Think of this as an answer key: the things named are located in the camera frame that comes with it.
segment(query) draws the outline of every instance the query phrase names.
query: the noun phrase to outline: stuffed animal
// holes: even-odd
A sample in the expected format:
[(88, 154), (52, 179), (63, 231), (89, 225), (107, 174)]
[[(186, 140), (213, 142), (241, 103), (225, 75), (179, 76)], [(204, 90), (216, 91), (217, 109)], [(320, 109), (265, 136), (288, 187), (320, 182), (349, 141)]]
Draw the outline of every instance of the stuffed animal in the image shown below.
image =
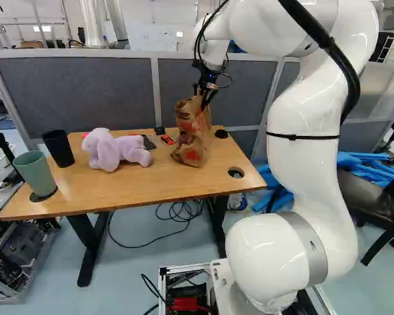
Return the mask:
[(90, 154), (89, 166), (113, 172), (120, 160), (139, 162), (143, 167), (152, 163), (152, 155), (144, 149), (142, 136), (114, 138), (107, 128), (95, 128), (85, 136), (81, 148)]

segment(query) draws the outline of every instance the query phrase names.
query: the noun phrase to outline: black table leg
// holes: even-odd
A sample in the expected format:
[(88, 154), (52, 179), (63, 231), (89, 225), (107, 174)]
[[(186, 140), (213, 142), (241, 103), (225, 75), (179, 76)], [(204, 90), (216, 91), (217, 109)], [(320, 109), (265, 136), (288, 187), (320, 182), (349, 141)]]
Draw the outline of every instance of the black table leg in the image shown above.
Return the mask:
[(100, 213), (95, 226), (91, 224), (87, 215), (72, 215), (67, 217), (77, 236), (86, 247), (79, 278), (77, 279), (77, 285), (80, 287), (87, 287), (91, 283), (93, 268), (98, 258), (108, 216), (109, 213), (107, 212)]
[(219, 258), (226, 258), (225, 232), (223, 231), (222, 223), (228, 209), (228, 200), (229, 196), (217, 196), (216, 200), (213, 198), (208, 199), (211, 230), (215, 237)]

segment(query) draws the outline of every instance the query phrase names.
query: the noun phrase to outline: desk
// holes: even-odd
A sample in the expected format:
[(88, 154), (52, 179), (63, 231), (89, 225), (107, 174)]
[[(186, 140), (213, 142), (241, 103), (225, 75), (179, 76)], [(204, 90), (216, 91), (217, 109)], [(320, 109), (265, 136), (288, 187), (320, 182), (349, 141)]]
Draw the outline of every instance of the desk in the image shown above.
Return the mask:
[[(213, 127), (212, 132), (219, 128), (221, 126)], [(68, 138), (76, 162), (61, 169), (52, 157), (48, 158), (58, 186), (56, 194), (45, 201), (32, 203), (29, 200), (32, 191), (24, 184), (0, 212), (0, 218), (13, 221), (66, 216), (86, 247), (77, 280), (78, 286), (84, 287), (91, 281), (110, 211), (192, 198), (209, 198), (211, 225), (219, 256), (226, 257), (222, 222), (229, 194), (266, 187), (265, 181), (232, 137), (219, 139), (213, 136), (209, 159), (199, 169), (176, 162), (170, 156), (174, 146), (168, 146), (160, 136), (154, 135), (153, 129), (111, 133), (114, 137), (149, 135), (149, 139), (157, 146), (152, 151), (153, 164), (142, 168), (137, 163), (122, 163), (113, 173), (93, 170), (88, 165), (88, 154), (81, 149), (83, 133), (71, 133)], [(177, 128), (168, 128), (166, 133), (173, 139), (178, 136)], [(228, 171), (235, 168), (243, 171), (243, 178), (229, 175)], [(95, 226), (91, 224), (87, 213), (100, 213)]]

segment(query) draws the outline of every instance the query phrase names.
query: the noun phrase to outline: table top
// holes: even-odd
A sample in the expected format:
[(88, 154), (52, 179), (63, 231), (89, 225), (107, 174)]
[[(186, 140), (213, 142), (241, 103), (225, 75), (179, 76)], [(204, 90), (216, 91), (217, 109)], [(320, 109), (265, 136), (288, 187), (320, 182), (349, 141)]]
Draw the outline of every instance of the table top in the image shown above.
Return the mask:
[[(175, 161), (170, 156), (175, 145), (168, 146), (153, 129), (112, 131), (114, 137), (148, 135), (157, 146), (151, 151), (154, 161), (150, 167), (122, 162), (113, 173), (91, 169), (89, 156), (81, 149), (83, 133), (71, 133), (68, 138), (76, 162), (61, 169), (51, 156), (47, 159), (58, 186), (55, 195), (33, 203), (29, 200), (32, 190), (24, 184), (0, 212), (0, 218), (11, 221), (78, 215), (265, 188), (265, 181), (232, 137), (213, 136), (219, 128), (212, 128), (209, 157), (202, 168)], [(167, 128), (166, 133), (175, 140), (178, 129)], [(231, 168), (243, 170), (244, 177), (232, 178), (228, 174)]]

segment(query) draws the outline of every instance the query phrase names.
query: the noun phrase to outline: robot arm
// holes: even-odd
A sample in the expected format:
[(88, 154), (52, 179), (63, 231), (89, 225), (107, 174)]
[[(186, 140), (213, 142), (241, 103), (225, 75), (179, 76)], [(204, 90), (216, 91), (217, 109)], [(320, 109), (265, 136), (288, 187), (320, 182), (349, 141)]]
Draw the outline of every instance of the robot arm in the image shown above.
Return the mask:
[[(287, 13), (292, 1), (279, 1), (286, 10), (277, 0), (225, 1), (222, 13), (210, 16), (210, 23), (200, 21), (195, 31), (204, 61), (200, 83), (213, 82), (230, 39), (252, 54), (300, 57), (298, 78), (274, 101), (267, 121), (269, 164), (294, 193), (292, 212), (245, 218), (226, 240), (236, 283), (268, 314), (287, 308), (298, 290), (346, 274), (358, 256), (357, 235), (338, 185), (336, 154), (342, 112), (346, 116), (350, 110), (344, 106), (346, 96), (359, 95), (359, 81), (351, 82), (331, 54), (316, 49), (315, 41), (326, 47)], [(359, 73), (378, 37), (371, 2), (299, 1)], [(351, 105), (356, 101), (356, 95), (348, 100)]]

